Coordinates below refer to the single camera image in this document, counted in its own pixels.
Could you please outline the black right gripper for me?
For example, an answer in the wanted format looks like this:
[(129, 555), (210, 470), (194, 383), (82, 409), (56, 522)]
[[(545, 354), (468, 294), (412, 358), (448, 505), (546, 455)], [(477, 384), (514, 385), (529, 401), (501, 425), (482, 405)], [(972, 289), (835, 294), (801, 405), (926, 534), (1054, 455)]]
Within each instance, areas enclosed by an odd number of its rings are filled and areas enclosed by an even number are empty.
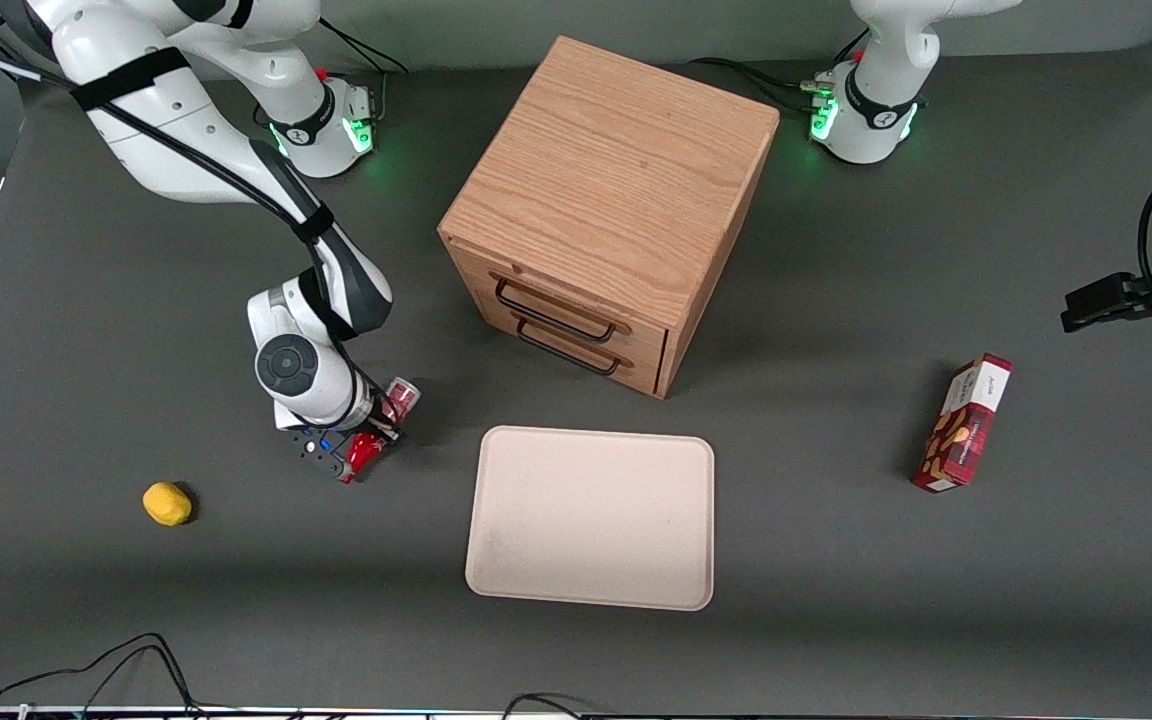
[(401, 442), (404, 430), (399, 410), (396, 400), (382, 396), (356, 396), (353, 404), (321, 415), (293, 414), (275, 402), (274, 419), (276, 429), (314, 442), (316, 454), (346, 454), (356, 438), (378, 439), (382, 448)]

